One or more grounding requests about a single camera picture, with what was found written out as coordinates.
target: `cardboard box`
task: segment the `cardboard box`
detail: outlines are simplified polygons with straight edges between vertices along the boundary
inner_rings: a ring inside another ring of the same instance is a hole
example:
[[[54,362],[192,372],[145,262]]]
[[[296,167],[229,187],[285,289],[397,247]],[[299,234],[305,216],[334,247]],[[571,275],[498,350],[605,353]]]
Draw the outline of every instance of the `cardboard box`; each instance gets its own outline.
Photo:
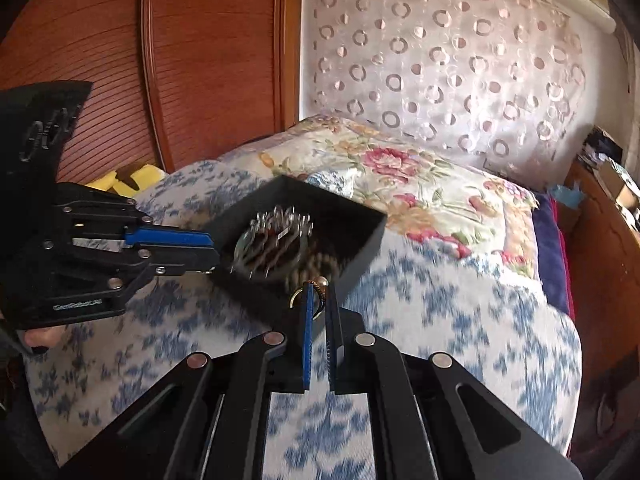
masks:
[[[622,207],[633,211],[640,205],[640,200],[636,194],[625,183],[622,175],[615,170],[609,160],[606,160],[598,168],[598,176],[609,193],[611,193],[613,199]]]
[[[256,213],[272,211],[279,205],[311,216],[313,236],[327,239],[346,262],[340,277],[334,280],[336,300],[342,304],[360,277],[380,251],[386,215],[327,190],[288,176],[278,176],[227,209],[205,231],[211,234],[220,251],[220,265],[212,272],[213,282],[272,328],[277,328],[289,310],[289,294],[283,283],[249,280],[230,272],[238,238],[249,227]],[[314,338],[322,332],[324,315],[314,320]]]

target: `floral bedspread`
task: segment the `floral bedspread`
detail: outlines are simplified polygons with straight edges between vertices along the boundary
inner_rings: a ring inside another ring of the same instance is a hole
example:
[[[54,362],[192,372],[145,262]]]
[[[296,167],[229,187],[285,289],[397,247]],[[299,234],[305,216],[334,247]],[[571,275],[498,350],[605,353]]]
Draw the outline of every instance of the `floral bedspread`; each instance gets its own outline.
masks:
[[[244,168],[205,161],[141,193],[138,203],[158,223],[201,228],[261,181]],[[398,205],[411,209],[412,202]],[[566,452],[581,375],[577,332],[543,295],[505,285],[503,272],[487,258],[458,259],[436,240],[420,244],[386,230],[380,255],[346,307],[403,352],[450,352]],[[190,352],[234,352],[266,329],[200,274],[158,277],[124,316],[69,326],[59,346],[26,363],[31,398],[58,462]],[[311,391],[272,399],[264,478],[373,479],[366,398],[329,393],[323,336],[313,354]]]
[[[348,198],[388,214],[387,227],[417,242],[438,238],[458,257],[499,254],[503,263],[538,278],[532,193],[353,121],[315,116],[288,132],[226,155],[265,178],[330,172],[349,183]]]

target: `lace curtain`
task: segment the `lace curtain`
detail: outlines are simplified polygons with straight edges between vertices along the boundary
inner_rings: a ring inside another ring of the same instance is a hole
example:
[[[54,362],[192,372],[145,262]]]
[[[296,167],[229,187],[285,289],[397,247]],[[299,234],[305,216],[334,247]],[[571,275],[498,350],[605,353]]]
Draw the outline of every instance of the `lace curtain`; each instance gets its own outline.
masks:
[[[548,0],[305,0],[303,110],[542,188],[586,81]]]
[[[626,27],[618,22],[616,35],[620,42],[622,56],[626,61],[627,76],[629,79],[629,99],[632,105],[631,123],[629,128],[629,140],[624,149],[623,164],[629,175],[640,182],[640,51]]]

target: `wooden cabinet door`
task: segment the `wooden cabinet door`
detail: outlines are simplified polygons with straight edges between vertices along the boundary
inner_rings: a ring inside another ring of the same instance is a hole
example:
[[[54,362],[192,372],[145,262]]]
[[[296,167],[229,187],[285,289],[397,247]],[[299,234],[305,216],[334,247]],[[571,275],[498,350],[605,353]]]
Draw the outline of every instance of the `wooden cabinet door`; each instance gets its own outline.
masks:
[[[176,169],[280,130],[274,0],[152,0],[161,127]]]
[[[640,343],[640,246],[614,202],[576,163],[565,184],[573,187],[574,180],[587,195],[567,243],[587,384]]]
[[[59,180],[86,183],[134,161],[155,163],[140,65],[139,0],[29,0],[0,44],[0,89],[92,81]]]

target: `blue cloth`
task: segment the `blue cloth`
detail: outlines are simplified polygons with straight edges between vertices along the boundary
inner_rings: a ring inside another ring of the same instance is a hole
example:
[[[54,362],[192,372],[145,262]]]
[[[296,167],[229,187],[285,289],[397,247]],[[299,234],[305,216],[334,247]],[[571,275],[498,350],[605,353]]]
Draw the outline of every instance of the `blue cloth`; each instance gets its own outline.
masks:
[[[536,193],[540,203],[531,213],[533,229],[538,242],[538,273],[542,290],[549,304],[569,315],[569,300],[566,290],[566,269],[560,244],[560,231],[554,219],[551,199],[546,194]]]

